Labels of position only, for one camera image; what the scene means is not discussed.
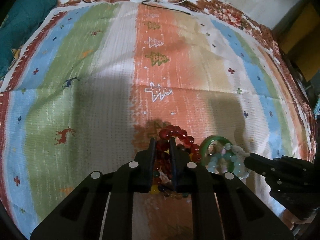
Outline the person's right hand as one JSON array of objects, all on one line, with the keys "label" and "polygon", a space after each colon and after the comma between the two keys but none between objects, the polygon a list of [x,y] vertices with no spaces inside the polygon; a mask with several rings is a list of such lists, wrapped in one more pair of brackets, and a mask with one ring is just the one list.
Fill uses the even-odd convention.
[{"label": "person's right hand", "polygon": [[280,215],[281,221],[292,230],[295,224],[306,224],[308,220],[300,220],[294,214],[292,214],[288,209],[285,209]]}]

